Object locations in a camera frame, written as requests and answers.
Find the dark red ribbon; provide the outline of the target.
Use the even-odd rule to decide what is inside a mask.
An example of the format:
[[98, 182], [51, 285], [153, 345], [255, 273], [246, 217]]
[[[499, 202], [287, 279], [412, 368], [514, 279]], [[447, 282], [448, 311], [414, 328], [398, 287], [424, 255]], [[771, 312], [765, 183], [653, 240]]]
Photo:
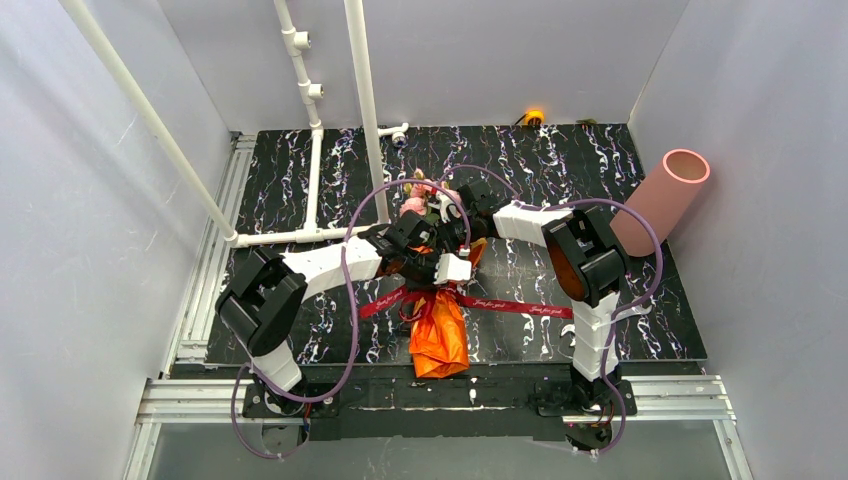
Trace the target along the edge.
[[460, 293], [455, 284], [432, 290], [411, 290], [406, 286], [400, 286], [374, 302], [359, 307], [358, 315], [360, 318], [370, 318], [398, 304], [399, 318], [403, 322], [416, 322], [430, 315], [439, 299], [447, 300], [462, 308], [561, 319], [574, 318], [573, 309], [570, 307], [467, 296]]

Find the pink flower bunch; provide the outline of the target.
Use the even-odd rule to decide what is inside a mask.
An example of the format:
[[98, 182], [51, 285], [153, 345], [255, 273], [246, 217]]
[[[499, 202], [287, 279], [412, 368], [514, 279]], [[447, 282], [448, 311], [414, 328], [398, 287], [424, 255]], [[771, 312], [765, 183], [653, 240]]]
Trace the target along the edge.
[[[420, 168], [416, 168], [413, 173], [413, 178], [416, 180], [423, 180], [426, 182], [438, 184], [442, 189], [451, 189], [449, 187], [449, 183], [447, 181], [434, 181], [425, 176], [424, 172]], [[426, 186], [423, 184], [405, 184], [403, 186], [403, 190], [407, 195], [406, 200], [400, 207], [399, 214], [403, 216], [406, 212], [414, 212], [420, 215], [427, 223], [431, 225], [435, 225], [439, 219], [435, 214], [432, 213], [428, 205], [428, 201], [431, 199], [431, 195], [435, 188]]]

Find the orange wrapping paper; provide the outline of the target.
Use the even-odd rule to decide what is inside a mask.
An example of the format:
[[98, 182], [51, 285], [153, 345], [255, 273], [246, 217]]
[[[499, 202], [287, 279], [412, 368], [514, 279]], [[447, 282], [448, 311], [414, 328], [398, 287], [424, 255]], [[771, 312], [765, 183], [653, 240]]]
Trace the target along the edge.
[[401, 312], [411, 323], [409, 353], [415, 376], [441, 379], [470, 367], [465, 317], [459, 300], [466, 280], [448, 280], [434, 289], [411, 292]]

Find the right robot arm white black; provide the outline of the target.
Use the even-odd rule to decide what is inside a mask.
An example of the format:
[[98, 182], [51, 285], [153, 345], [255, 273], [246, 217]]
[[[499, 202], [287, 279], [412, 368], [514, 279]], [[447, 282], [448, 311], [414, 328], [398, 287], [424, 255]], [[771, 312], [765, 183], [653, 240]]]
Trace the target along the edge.
[[545, 248], [558, 285], [571, 300], [573, 369], [589, 384], [618, 384], [613, 324], [628, 260], [600, 208], [622, 204], [590, 198], [542, 207], [509, 199], [480, 181], [459, 187], [458, 198], [473, 240], [501, 238]]

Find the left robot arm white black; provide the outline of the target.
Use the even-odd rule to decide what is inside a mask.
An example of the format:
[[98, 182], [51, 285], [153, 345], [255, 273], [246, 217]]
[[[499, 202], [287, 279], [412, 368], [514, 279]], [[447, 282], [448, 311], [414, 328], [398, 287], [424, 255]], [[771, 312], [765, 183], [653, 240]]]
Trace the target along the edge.
[[438, 230], [413, 212], [395, 224], [357, 233], [340, 244], [281, 254], [261, 247], [219, 295], [215, 312], [248, 353], [249, 368], [263, 386], [287, 400], [321, 402], [323, 396], [297, 395], [302, 373], [287, 339], [301, 305], [311, 297], [356, 282], [400, 275], [418, 287], [469, 280], [470, 250], [448, 230], [448, 250], [420, 252]]

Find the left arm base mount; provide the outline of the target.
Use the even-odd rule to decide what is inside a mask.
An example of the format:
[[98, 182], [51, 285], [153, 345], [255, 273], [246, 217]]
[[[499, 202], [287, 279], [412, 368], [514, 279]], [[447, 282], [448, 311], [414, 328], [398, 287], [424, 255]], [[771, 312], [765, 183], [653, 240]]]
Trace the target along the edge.
[[300, 447], [309, 439], [312, 421], [336, 418], [340, 406], [339, 394], [316, 403], [295, 402], [254, 379], [246, 387], [238, 412], [243, 418], [262, 424], [261, 438], [266, 450], [282, 453], [288, 450], [283, 445], [288, 436], [295, 440], [294, 447]]

